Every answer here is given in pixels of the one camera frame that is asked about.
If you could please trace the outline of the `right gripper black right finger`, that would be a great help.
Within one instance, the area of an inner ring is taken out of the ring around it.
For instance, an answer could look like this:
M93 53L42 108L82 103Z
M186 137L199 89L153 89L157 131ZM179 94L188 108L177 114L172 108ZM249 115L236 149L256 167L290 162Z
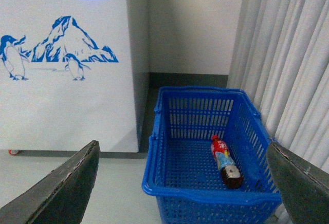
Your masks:
M328 173L277 142L266 159L272 179L293 223L328 223Z

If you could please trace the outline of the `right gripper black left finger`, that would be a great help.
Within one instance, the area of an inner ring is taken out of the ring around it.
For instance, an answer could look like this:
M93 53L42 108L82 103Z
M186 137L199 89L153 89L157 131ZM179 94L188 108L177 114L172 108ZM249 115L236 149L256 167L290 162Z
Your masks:
M1 207L1 223L81 223L95 185L100 146L94 140Z

